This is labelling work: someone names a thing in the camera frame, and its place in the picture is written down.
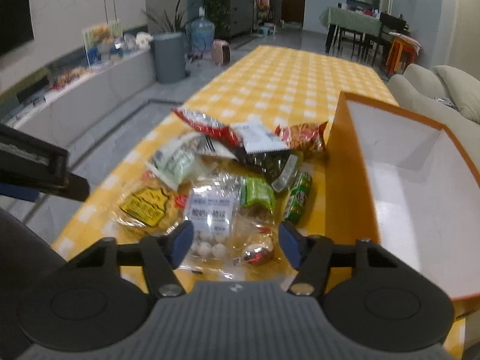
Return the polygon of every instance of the cardboard box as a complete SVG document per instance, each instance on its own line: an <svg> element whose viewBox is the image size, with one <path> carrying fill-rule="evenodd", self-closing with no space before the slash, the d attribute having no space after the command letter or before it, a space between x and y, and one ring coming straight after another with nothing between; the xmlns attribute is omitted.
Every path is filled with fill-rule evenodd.
<svg viewBox="0 0 480 360"><path fill-rule="evenodd" d="M327 152L325 235L378 242L442 288L457 317L480 308L480 174L450 129L342 92Z"/></svg>

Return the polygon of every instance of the yellow label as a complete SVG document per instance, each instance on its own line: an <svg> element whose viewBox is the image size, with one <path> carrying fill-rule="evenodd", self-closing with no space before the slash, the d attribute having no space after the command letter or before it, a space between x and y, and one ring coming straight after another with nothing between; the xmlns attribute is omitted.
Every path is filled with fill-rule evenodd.
<svg viewBox="0 0 480 360"><path fill-rule="evenodd" d="M154 227L164 218L170 197L161 189L145 188L130 195L120 208L128 215Z"/></svg>

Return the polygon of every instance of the gray cabinet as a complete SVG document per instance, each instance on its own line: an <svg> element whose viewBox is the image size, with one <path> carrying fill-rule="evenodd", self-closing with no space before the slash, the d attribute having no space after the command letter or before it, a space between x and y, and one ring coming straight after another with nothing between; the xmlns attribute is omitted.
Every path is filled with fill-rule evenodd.
<svg viewBox="0 0 480 360"><path fill-rule="evenodd" d="M229 36L249 32L254 22L254 0L230 0Z"/></svg>

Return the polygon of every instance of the beige sofa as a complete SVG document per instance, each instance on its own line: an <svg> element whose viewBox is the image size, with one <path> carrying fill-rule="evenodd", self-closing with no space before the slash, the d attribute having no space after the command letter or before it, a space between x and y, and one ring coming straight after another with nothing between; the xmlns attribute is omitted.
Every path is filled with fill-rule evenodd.
<svg viewBox="0 0 480 360"><path fill-rule="evenodd" d="M480 81L450 66L411 64L387 86L401 107L448 126L480 169ZM446 97L459 112L435 100Z"/></svg>

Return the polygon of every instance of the white logo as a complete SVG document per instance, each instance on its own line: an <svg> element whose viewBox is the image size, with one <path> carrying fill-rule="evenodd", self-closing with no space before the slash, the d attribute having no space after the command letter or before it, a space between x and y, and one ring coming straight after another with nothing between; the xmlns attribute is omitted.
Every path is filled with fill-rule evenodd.
<svg viewBox="0 0 480 360"><path fill-rule="evenodd" d="M243 290L243 286L241 284L236 283L236 284L230 286L230 291L233 291L235 293L237 293L241 290Z"/></svg>

